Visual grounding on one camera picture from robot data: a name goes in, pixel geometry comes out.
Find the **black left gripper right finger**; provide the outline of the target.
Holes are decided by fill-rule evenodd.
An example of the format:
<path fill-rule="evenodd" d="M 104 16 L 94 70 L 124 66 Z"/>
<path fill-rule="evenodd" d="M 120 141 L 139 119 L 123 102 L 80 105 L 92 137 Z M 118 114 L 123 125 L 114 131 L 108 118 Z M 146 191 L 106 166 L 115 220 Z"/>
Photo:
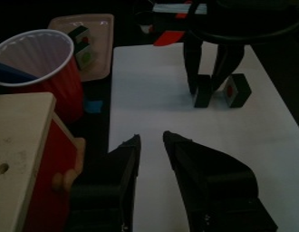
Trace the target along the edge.
<path fill-rule="evenodd" d="M 278 232 L 253 169 L 225 152 L 166 131 L 163 142 L 190 232 Z"/>

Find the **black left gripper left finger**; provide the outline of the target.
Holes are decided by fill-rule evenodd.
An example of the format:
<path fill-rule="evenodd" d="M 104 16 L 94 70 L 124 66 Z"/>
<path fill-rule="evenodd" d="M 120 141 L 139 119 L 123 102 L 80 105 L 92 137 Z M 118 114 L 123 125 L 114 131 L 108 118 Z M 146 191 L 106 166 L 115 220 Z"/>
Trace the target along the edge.
<path fill-rule="evenodd" d="M 140 151 L 135 135 L 80 175 L 72 185 L 66 232 L 134 232 Z"/>

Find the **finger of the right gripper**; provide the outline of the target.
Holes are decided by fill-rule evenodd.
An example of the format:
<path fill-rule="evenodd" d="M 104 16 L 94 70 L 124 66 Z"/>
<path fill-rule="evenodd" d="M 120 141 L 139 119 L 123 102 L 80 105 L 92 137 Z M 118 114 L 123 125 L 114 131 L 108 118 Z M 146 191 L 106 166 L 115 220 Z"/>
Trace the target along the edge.
<path fill-rule="evenodd" d="M 212 74 L 212 90 L 216 91 L 235 72 L 245 56 L 243 45 L 219 45 Z"/>
<path fill-rule="evenodd" d="M 202 45 L 203 40 L 200 40 L 192 33 L 187 33 L 184 37 L 184 65 L 191 94 L 195 94 L 198 89 L 199 69 L 202 63 Z"/>

